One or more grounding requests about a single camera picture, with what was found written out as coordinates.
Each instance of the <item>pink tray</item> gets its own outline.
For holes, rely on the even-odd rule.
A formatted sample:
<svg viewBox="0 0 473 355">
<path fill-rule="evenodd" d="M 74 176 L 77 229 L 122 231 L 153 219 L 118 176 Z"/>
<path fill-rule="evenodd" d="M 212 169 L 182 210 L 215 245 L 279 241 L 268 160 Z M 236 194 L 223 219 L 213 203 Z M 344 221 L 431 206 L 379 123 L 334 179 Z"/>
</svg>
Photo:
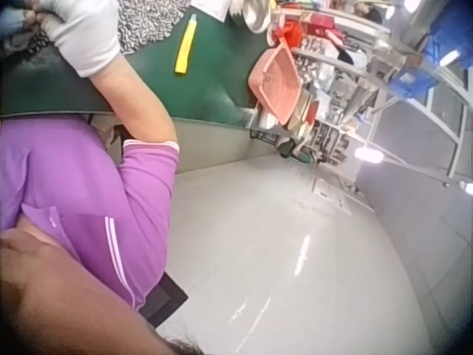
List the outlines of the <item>pink tray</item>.
<svg viewBox="0 0 473 355">
<path fill-rule="evenodd" d="M 285 42 L 263 53 L 250 74 L 248 85 L 261 105 L 276 116 L 280 124 L 289 121 L 301 95 L 302 85 Z"/>
</svg>

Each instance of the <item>black object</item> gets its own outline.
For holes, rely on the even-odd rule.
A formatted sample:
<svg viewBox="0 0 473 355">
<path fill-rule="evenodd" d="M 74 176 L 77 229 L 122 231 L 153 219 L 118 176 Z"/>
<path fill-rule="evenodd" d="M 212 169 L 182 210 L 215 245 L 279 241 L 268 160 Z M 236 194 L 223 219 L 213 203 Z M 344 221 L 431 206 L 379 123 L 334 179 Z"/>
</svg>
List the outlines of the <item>black object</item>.
<svg viewBox="0 0 473 355">
<path fill-rule="evenodd" d="M 338 58 L 337 58 L 338 60 L 343 61 L 350 65 L 355 65 L 355 62 L 353 61 L 352 57 L 350 56 L 350 54 L 348 54 L 346 50 L 340 47 L 337 47 L 337 50 L 338 50 Z"/>
<path fill-rule="evenodd" d="M 294 139 L 290 139 L 287 142 L 281 143 L 278 146 L 278 151 L 279 155 L 281 155 L 282 158 L 288 159 L 293 157 L 293 149 L 296 147 L 296 142 Z"/>
<path fill-rule="evenodd" d="M 374 7 L 370 8 L 367 14 L 362 16 L 364 19 L 375 22 L 376 24 L 383 24 L 383 16 Z"/>
<path fill-rule="evenodd" d="M 187 294 L 165 273 L 148 294 L 146 303 L 139 312 L 154 328 L 157 328 L 187 299 Z"/>
<path fill-rule="evenodd" d="M 278 135 L 272 133 L 267 133 L 264 131 L 257 131 L 256 129 L 250 129 L 250 138 L 257 139 L 258 141 L 271 144 L 272 146 L 276 144 L 276 139 Z"/>
<path fill-rule="evenodd" d="M 118 138 L 121 139 L 121 155 L 123 157 L 123 143 L 127 141 L 128 139 L 135 139 L 132 135 L 130 135 L 130 132 L 125 128 L 123 124 L 118 124 L 115 126 L 114 132 L 113 132 L 113 139 L 112 143 L 115 142 Z"/>
</svg>

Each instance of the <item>white glove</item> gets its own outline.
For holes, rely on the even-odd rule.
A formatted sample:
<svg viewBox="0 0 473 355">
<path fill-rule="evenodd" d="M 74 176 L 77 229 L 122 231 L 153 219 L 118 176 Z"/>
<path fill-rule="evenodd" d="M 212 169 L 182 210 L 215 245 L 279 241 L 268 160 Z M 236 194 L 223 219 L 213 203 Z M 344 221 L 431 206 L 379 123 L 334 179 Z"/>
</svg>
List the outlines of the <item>white glove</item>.
<svg viewBox="0 0 473 355">
<path fill-rule="evenodd" d="M 80 77 L 106 67 L 120 52 L 117 0 L 40 0 L 41 28 Z"/>
</svg>

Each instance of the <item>tile floor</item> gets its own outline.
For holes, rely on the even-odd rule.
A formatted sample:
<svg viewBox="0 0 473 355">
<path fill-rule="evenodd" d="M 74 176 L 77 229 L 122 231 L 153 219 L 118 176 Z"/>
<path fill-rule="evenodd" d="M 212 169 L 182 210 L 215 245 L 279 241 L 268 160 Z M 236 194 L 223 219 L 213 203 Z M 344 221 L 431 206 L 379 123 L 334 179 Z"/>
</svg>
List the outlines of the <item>tile floor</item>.
<svg viewBox="0 0 473 355">
<path fill-rule="evenodd" d="M 315 196 L 313 176 L 277 155 L 177 176 L 168 273 L 190 299 L 162 335 L 209 354 L 432 351 L 375 215 Z"/>
</svg>

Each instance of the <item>person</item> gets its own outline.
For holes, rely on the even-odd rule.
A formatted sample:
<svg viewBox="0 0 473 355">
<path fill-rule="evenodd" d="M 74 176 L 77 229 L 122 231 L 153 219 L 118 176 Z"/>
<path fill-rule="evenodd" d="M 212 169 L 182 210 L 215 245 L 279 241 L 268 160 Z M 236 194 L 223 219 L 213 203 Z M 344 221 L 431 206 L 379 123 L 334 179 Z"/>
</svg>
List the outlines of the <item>person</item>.
<svg viewBox="0 0 473 355">
<path fill-rule="evenodd" d="M 375 22 L 376 24 L 383 24 L 383 16 L 381 16 L 379 11 L 365 2 L 359 1 L 355 4 L 355 15 Z"/>
<path fill-rule="evenodd" d="M 4 309 L 13 310 L 13 324 L 33 344 L 38 337 L 41 347 L 76 346 L 81 338 L 88 344 L 82 346 L 101 354 L 181 354 L 169 344 L 153 348 L 156 342 L 151 346 L 136 319 L 166 265 L 179 160 L 174 124 L 120 54 L 116 0 L 32 0 L 27 6 L 134 139 L 123 143 L 116 167 L 95 130 L 76 115 L 1 123 Z M 26 274 L 17 270 L 23 264 Z M 62 325 L 70 333 L 61 332 Z M 100 336 L 108 351 L 100 352 Z"/>
<path fill-rule="evenodd" d="M 203 355 L 160 337 L 67 251 L 20 229 L 1 237 L 1 292 L 2 348 L 21 354 Z"/>
<path fill-rule="evenodd" d="M 36 14 L 26 8 L 26 0 L 0 0 L 0 41 L 30 30 L 35 24 Z"/>
</svg>

